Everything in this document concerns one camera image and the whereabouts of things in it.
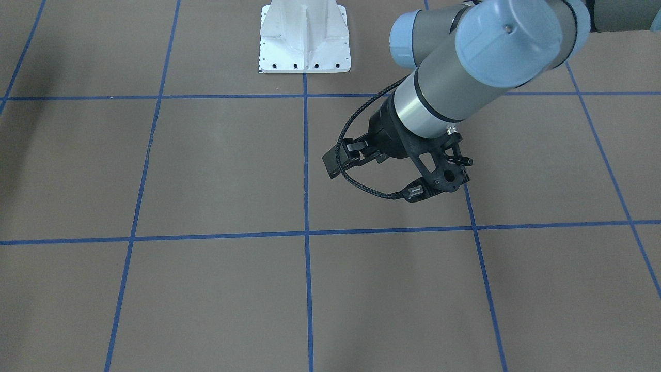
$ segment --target cable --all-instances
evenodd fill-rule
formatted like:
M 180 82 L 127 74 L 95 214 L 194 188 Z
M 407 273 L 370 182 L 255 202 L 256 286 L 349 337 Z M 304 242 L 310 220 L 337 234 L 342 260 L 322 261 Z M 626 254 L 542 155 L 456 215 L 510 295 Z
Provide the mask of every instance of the cable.
M 391 193 L 391 194 L 382 193 L 381 191 L 376 191 L 375 189 L 371 189 L 363 185 L 362 183 L 356 181 L 355 179 L 351 178 L 351 176 L 347 174 L 346 169 L 344 168 L 344 166 L 342 166 L 342 162 L 340 161 L 340 146 L 342 146 L 342 142 L 344 141 L 344 136 L 346 135 L 346 131 L 349 129 L 349 126 L 351 126 L 351 124 L 358 117 L 358 115 L 360 115 L 363 111 L 365 111 L 365 109 L 368 108 L 377 99 L 384 96 L 384 94 L 390 92 L 394 88 L 397 88 L 407 77 L 408 76 L 402 77 L 400 80 L 390 84 L 387 88 L 380 91 L 379 93 L 376 93 L 372 98 L 370 98 L 360 108 L 358 108 L 358 110 L 356 110 L 356 112 L 353 115 L 351 115 L 349 120 L 347 120 L 346 124 L 344 125 L 344 128 L 342 129 L 342 132 L 340 133 L 340 137 L 337 140 L 337 144 L 335 144 L 335 162 L 337 163 L 340 172 L 342 172 L 342 176 L 344 176 L 344 179 L 347 180 L 347 182 L 351 183 L 353 186 L 356 186 L 357 188 L 361 189 L 362 191 L 365 191 L 368 194 L 372 194 L 375 197 L 379 197 L 383 199 L 392 199 L 392 200 L 402 199 L 404 195 L 401 193 L 401 191 L 397 191 L 396 193 Z

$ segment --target round hole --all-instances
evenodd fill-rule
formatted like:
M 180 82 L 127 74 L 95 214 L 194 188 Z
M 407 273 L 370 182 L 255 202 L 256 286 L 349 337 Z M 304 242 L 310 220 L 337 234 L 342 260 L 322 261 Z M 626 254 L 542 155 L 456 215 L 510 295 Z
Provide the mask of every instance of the round hole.
M 443 172 L 443 177 L 445 177 L 447 182 L 454 182 L 455 179 L 454 173 L 452 173 L 452 171 L 449 169 Z

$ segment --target gray floor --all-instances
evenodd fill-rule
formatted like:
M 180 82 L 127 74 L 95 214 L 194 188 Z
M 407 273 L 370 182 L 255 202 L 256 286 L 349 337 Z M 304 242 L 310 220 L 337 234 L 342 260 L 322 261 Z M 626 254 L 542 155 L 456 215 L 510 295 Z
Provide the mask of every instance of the gray floor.
M 591 35 L 410 205 L 321 155 L 427 2 L 341 1 L 307 77 L 256 73 L 265 3 L 0 1 L 0 371 L 661 370 L 661 35 Z

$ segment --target white plastic bracket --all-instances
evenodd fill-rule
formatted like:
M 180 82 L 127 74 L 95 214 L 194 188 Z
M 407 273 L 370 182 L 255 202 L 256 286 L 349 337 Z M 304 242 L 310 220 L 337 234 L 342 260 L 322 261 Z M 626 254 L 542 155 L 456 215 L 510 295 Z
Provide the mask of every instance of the white plastic bracket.
M 260 73 L 351 68 L 346 8 L 335 0 L 272 0 L 262 8 Z

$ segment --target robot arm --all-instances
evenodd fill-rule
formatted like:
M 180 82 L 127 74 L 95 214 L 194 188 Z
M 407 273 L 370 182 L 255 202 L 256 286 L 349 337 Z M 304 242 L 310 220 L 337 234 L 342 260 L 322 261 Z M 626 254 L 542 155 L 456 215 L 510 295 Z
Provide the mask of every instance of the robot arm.
M 562 65 L 590 31 L 658 30 L 661 0 L 486 0 L 401 16 L 391 31 L 395 61 L 415 70 L 369 120 L 368 132 L 344 138 L 323 160 L 339 174 L 387 199 L 421 201 L 468 182 L 472 160 L 461 155 L 455 126 L 507 91 Z M 434 168 L 420 160 L 431 154 Z M 384 194 L 346 170 L 376 159 L 410 158 L 421 174 L 402 191 Z

